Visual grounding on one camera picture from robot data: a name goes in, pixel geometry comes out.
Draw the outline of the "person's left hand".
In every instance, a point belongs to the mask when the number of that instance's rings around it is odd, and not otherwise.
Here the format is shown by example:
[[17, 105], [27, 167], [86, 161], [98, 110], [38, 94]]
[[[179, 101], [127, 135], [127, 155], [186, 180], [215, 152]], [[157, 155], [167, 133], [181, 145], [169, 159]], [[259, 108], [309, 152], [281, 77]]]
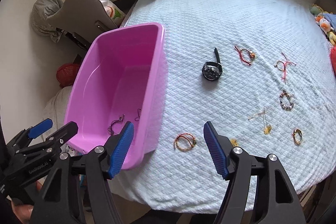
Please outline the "person's left hand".
[[30, 222], [30, 218], [34, 209], [33, 205], [25, 205], [19, 199], [11, 199], [11, 208], [17, 219], [21, 223], [27, 224]]

